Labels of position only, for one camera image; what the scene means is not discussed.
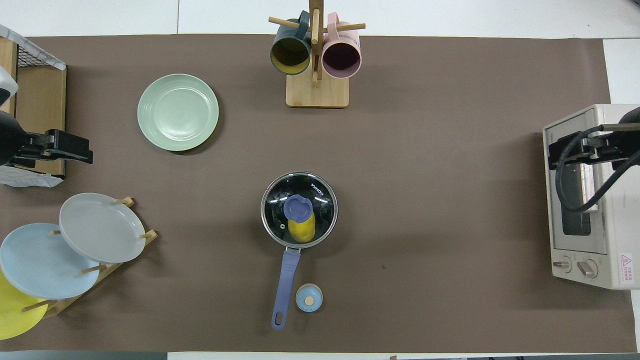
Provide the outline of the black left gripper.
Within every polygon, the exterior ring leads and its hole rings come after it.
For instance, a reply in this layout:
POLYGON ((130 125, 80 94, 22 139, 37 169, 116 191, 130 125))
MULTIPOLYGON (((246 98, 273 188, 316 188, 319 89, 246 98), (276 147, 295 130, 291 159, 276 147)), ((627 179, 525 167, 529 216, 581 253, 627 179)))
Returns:
POLYGON ((93 164, 94 153, 90 150, 88 139, 63 130, 50 129, 43 134, 30 132, 30 159, 64 159, 93 164))

